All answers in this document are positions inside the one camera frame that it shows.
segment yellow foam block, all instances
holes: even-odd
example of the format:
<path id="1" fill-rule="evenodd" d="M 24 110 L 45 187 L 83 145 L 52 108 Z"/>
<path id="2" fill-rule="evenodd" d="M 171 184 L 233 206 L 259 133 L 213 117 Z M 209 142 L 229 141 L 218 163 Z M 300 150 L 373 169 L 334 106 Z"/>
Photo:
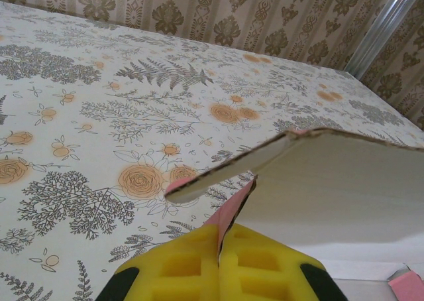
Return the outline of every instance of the yellow foam block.
<path id="1" fill-rule="evenodd" d="M 300 265 L 314 258 L 234 224 L 219 259 L 220 301 L 318 301 Z"/>
<path id="2" fill-rule="evenodd" d="M 219 300 L 218 227 L 206 225 L 133 258 L 115 273 L 140 270 L 125 300 Z"/>

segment black rubber corner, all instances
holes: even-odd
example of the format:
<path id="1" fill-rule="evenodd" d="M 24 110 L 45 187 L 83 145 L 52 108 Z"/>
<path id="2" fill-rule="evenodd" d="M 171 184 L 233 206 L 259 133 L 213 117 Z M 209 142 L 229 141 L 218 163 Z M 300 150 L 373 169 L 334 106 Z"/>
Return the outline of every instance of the black rubber corner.
<path id="1" fill-rule="evenodd" d="M 139 272 L 132 267 L 114 274 L 95 301 L 124 301 Z"/>
<path id="2" fill-rule="evenodd" d="M 346 296 L 327 271 L 309 263 L 303 263 L 300 269 L 319 301 L 347 301 Z"/>

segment patterned wallpaper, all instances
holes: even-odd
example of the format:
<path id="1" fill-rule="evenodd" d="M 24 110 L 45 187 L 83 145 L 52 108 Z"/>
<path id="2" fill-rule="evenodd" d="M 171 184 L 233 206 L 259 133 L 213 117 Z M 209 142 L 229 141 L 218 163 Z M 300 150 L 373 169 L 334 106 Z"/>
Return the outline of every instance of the patterned wallpaper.
<path id="1" fill-rule="evenodd" d="M 342 70 L 387 0 L 2 1 Z M 418 0 L 361 79 L 421 128 L 423 11 Z"/>

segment pink cardboard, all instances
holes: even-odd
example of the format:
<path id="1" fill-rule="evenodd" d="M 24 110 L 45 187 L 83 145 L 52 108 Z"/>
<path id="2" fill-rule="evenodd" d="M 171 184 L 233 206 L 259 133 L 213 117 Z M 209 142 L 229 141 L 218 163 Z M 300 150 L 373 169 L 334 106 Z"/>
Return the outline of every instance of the pink cardboard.
<path id="1" fill-rule="evenodd" d="M 424 282 L 413 271 L 389 281 L 389 285 L 399 301 L 424 301 Z"/>

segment cardboard box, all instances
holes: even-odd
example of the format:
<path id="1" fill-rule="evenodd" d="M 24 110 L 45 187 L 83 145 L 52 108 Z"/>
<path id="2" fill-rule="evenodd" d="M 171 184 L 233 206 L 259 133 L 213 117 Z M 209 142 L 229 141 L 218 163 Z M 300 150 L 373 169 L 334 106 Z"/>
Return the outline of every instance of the cardboard box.
<path id="1" fill-rule="evenodd" d="M 423 149 L 332 129 L 286 132 L 167 198 L 190 201 L 247 170 L 256 178 L 208 221 L 221 240 L 236 222 L 320 260 L 334 279 L 386 281 L 405 265 L 424 275 Z"/>

